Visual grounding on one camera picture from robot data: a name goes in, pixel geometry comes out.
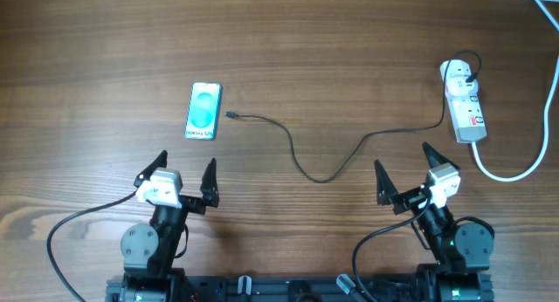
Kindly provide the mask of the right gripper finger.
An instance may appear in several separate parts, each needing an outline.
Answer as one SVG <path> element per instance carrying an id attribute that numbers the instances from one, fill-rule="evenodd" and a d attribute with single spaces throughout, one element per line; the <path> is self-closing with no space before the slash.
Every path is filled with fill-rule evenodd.
<path id="1" fill-rule="evenodd" d="M 374 162 L 376 171 L 376 201 L 378 205 L 390 205 L 398 191 L 379 160 Z"/>
<path id="2" fill-rule="evenodd" d="M 453 161 L 449 160 L 441 153 L 439 153 L 435 148 L 433 148 L 428 142 L 422 143 L 422 149 L 424 151 L 426 160 L 430 166 L 430 168 L 435 168 L 438 166 L 442 166 L 446 163 L 452 165 L 456 170 L 459 170 L 459 166 L 455 164 Z"/>

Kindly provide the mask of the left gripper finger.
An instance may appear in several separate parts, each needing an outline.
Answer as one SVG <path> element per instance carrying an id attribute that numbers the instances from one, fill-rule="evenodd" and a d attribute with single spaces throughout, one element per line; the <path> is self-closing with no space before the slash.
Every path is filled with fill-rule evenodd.
<path id="1" fill-rule="evenodd" d="M 217 160 L 212 158 L 207 165 L 200 186 L 202 199 L 207 206 L 217 208 L 219 205 L 219 191 L 217 185 Z"/>
<path id="2" fill-rule="evenodd" d="M 142 183 L 150 178 L 157 168 L 166 168 L 168 163 L 168 151 L 163 150 L 145 169 L 142 170 L 134 181 L 134 186 L 139 188 Z"/>

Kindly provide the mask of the turquoise screen smartphone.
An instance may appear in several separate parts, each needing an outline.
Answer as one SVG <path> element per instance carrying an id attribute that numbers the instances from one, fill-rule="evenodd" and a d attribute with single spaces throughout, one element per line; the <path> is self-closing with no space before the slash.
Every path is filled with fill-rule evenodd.
<path id="1" fill-rule="evenodd" d="M 195 82 L 185 124 L 184 137 L 213 141 L 217 133 L 222 86 L 219 83 Z"/>

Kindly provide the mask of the white power strip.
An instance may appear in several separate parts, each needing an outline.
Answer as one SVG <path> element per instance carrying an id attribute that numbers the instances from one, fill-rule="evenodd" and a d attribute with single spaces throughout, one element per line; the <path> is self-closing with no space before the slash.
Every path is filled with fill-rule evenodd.
<path id="1" fill-rule="evenodd" d="M 468 82 L 476 79 L 467 62 L 459 59 L 447 60 L 440 66 L 445 91 L 447 77 L 467 76 Z M 480 107 L 478 94 L 450 99 L 445 95 L 452 126 L 458 143 L 474 143 L 487 136 L 485 119 Z"/>

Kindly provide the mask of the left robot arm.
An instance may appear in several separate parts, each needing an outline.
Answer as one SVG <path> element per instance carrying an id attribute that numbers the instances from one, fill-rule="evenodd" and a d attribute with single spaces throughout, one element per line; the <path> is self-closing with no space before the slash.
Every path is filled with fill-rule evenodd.
<path id="1" fill-rule="evenodd" d="M 124 275 L 116 285 L 108 285 L 107 301 L 198 301 L 196 289 L 183 268 L 174 260 L 181 237 L 189 235 L 188 214 L 204 215 L 219 205 L 217 160 L 211 159 L 201 180 L 200 197 L 181 193 L 180 172 L 167 167 L 168 152 L 163 150 L 136 176 L 135 196 L 154 206 L 148 223 L 136 224 L 121 238 Z"/>

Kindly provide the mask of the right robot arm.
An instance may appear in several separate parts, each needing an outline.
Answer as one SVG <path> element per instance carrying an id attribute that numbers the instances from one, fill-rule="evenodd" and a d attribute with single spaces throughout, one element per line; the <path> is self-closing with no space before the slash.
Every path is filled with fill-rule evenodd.
<path id="1" fill-rule="evenodd" d="M 375 161 L 377 203 L 391 205 L 396 215 L 413 214 L 412 229 L 435 262 L 413 273 L 376 276 L 366 287 L 379 301 L 493 301 L 486 271 L 494 229 L 477 217 L 453 217 L 447 202 L 458 192 L 459 166 L 426 142 L 422 148 L 430 166 L 425 181 L 403 193 Z"/>

